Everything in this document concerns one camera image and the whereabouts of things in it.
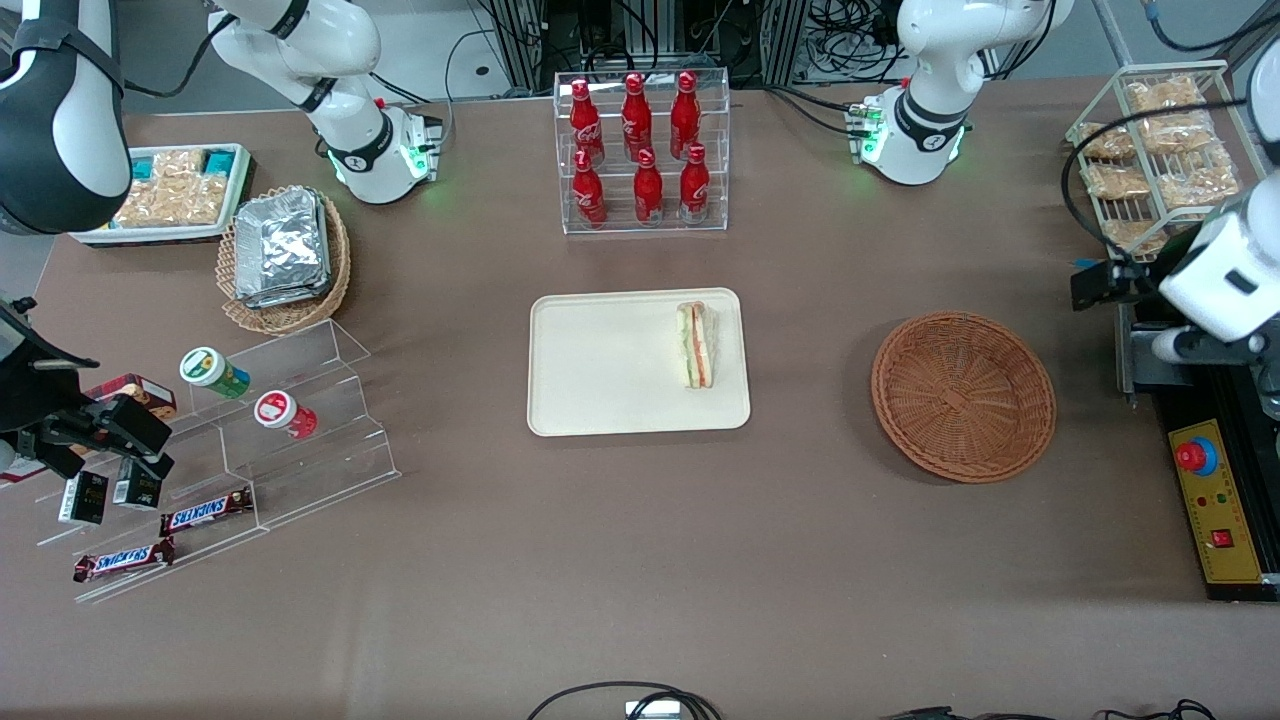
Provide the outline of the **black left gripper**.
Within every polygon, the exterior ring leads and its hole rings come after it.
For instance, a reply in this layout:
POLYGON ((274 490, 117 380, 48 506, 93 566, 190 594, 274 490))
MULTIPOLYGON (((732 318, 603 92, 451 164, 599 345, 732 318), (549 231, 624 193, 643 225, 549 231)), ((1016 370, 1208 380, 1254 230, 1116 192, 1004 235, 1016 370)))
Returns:
POLYGON ((1074 313, 1110 304, 1137 306, 1142 313, 1161 313, 1162 299, 1149 265, 1133 260, 1105 259, 1082 266, 1071 275, 1074 313))

